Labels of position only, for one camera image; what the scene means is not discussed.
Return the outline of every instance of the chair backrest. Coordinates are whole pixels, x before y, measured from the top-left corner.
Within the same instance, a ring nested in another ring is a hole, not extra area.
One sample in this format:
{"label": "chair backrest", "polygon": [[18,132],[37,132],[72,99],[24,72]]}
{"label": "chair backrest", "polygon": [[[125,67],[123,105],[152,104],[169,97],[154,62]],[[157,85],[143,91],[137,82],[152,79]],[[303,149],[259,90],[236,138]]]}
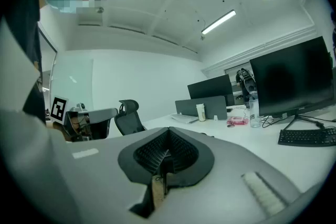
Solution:
{"label": "chair backrest", "polygon": [[134,100],[120,100],[119,113],[114,122],[122,135],[134,134],[144,131],[137,110],[139,104]]}

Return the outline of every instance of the white desk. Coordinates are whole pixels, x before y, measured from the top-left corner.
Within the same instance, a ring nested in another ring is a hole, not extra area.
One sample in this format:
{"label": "white desk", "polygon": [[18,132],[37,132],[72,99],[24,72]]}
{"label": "white desk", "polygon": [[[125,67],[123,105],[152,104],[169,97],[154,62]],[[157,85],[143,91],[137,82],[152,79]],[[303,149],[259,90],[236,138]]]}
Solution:
{"label": "white desk", "polygon": [[[244,116],[244,106],[233,106],[228,113],[230,116]],[[336,106],[324,110],[314,111],[306,115],[326,120],[336,119]],[[179,127],[209,136],[229,141],[245,147],[267,163],[285,174],[301,192],[311,186],[325,180],[331,166],[336,160],[336,146],[330,147],[296,147],[278,145],[281,129],[293,119],[290,117],[284,121],[273,124],[267,128],[251,128],[250,125],[228,128],[226,121],[206,120],[205,122],[193,122],[185,124],[178,122],[170,115],[144,122],[146,129],[156,127]],[[323,122],[325,126],[336,126],[333,122]],[[296,121],[290,130],[317,129],[309,122]]]}

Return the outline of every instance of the fluorescent ceiling light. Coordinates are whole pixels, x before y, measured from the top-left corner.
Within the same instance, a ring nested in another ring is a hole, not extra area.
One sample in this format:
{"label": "fluorescent ceiling light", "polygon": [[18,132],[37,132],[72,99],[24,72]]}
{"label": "fluorescent ceiling light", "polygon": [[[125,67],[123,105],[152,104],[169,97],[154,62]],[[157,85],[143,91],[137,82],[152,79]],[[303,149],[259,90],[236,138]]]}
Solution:
{"label": "fluorescent ceiling light", "polygon": [[222,24],[226,20],[229,20],[231,17],[235,16],[236,12],[234,10],[231,10],[229,13],[225,14],[221,18],[219,18],[217,21],[214,21],[212,24],[210,24],[207,28],[205,28],[202,31],[202,34],[209,33],[212,29],[216,28],[218,25]]}

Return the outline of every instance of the black keyboard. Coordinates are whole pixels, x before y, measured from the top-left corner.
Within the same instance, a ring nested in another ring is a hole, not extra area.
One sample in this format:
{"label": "black keyboard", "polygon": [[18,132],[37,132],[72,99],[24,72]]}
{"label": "black keyboard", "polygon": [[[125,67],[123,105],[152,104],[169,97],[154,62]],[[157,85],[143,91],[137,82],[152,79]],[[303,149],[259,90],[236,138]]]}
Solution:
{"label": "black keyboard", "polygon": [[335,146],[336,129],[281,130],[278,144],[286,146]]}

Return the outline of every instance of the black monitor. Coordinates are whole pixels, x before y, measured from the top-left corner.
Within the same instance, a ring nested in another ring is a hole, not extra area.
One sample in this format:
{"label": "black monitor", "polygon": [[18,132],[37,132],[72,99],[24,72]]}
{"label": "black monitor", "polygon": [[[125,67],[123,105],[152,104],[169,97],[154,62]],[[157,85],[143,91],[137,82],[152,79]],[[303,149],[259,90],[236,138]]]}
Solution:
{"label": "black monitor", "polygon": [[322,37],[250,61],[260,116],[309,112],[334,97],[329,54]]}
{"label": "black monitor", "polygon": [[222,95],[225,96],[227,106],[235,104],[229,75],[190,84],[188,90],[191,99]]}

